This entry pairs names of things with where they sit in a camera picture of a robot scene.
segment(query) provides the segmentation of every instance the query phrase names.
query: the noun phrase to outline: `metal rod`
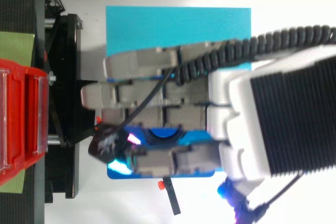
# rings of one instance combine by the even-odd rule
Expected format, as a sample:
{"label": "metal rod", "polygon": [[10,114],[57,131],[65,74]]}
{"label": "metal rod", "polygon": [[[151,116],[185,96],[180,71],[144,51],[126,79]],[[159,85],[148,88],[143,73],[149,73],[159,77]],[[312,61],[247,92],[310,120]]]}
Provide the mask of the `metal rod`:
{"label": "metal rod", "polygon": [[61,142],[58,138],[58,135],[49,135],[48,136],[48,145],[60,145]]}
{"label": "metal rod", "polygon": [[44,20],[44,28],[46,29],[52,29],[55,23],[55,19],[54,18],[46,18]]}

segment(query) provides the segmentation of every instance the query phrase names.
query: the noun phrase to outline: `black bracket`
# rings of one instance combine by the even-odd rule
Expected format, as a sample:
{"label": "black bracket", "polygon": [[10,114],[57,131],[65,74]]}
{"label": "black bracket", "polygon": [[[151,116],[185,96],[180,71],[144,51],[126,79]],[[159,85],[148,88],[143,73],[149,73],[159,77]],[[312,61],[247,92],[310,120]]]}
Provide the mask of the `black bracket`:
{"label": "black bracket", "polygon": [[169,177],[164,177],[163,184],[167,190],[169,201],[172,206],[174,215],[179,215],[181,213],[181,210],[180,210],[180,206],[178,205],[179,202],[177,201],[177,197],[175,194],[172,180]]}

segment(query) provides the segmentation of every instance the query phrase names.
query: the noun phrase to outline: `black metal frame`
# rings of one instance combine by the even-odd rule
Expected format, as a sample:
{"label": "black metal frame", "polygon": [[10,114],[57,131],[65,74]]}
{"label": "black metal frame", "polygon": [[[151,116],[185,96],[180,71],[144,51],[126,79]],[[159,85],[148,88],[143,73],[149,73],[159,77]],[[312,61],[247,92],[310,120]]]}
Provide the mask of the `black metal frame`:
{"label": "black metal frame", "polygon": [[80,90],[92,81],[80,77],[79,17],[68,14],[56,17],[52,29],[46,29],[48,68],[57,80],[49,93],[49,134],[57,134],[60,145],[49,145],[46,154],[45,202],[53,193],[75,198],[79,185],[79,144],[68,147],[66,141],[94,125],[95,111],[82,107]]}

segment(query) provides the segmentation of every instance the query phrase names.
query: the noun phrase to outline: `blue led light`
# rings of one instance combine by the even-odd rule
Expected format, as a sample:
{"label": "blue led light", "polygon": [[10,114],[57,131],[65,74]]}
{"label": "blue led light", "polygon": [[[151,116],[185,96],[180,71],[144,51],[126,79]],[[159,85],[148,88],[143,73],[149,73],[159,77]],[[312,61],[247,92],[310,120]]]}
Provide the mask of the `blue led light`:
{"label": "blue led light", "polygon": [[132,171],[130,169],[128,169],[127,165],[119,162],[118,160],[114,160],[112,163],[108,164],[107,166],[109,169],[123,174],[123,175],[131,175]]}

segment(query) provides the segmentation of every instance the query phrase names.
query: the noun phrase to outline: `black wire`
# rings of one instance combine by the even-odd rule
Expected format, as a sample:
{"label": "black wire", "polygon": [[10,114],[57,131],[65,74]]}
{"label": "black wire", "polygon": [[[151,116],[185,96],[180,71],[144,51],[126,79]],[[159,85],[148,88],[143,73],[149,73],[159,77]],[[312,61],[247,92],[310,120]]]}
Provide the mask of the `black wire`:
{"label": "black wire", "polygon": [[156,84],[154,89],[149,93],[149,95],[143,100],[143,102],[121,123],[119,124],[113,132],[117,132],[123,129],[127,124],[132,122],[132,120],[150,103],[153,97],[159,92],[160,89],[166,84],[169,80],[171,74],[173,73],[173,69],[169,69],[164,77]]}
{"label": "black wire", "polygon": [[186,82],[207,76],[218,68],[255,61],[256,56],[263,54],[335,43],[336,27],[317,25],[283,29],[251,39],[224,41],[218,49],[175,67],[174,79],[178,86],[182,86]]}
{"label": "black wire", "polygon": [[[154,89],[149,93],[149,95],[143,100],[143,102],[119,125],[117,125],[114,130],[112,131],[111,135],[115,132],[120,131],[123,129],[127,124],[132,122],[132,120],[150,103],[150,101],[153,99],[153,97],[159,92],[159,90],[166,84],[166,82],[169,80],[170,76],[173,73],[173,69],[169,69],[166,71],[164,77],[156,84]],[[86,131],[83,131],[79,135],[77,135],[75,138],[68,140],[67,145],[69,147],[72,147],[82,140],[93,136],[98,129],[100,129],[104,123],[98,123],[95,126],[87,129]]]}
{"label": "black wire", "polygon": [[298,174],[291,182],[288,183],[287,186],[285,186],[280,192],[278,192],[272,199],[270,199],[265,204],[267,206],[270,206],[274,201],[280,198],[289,188],[291,188],[302,176],[303,174]]}

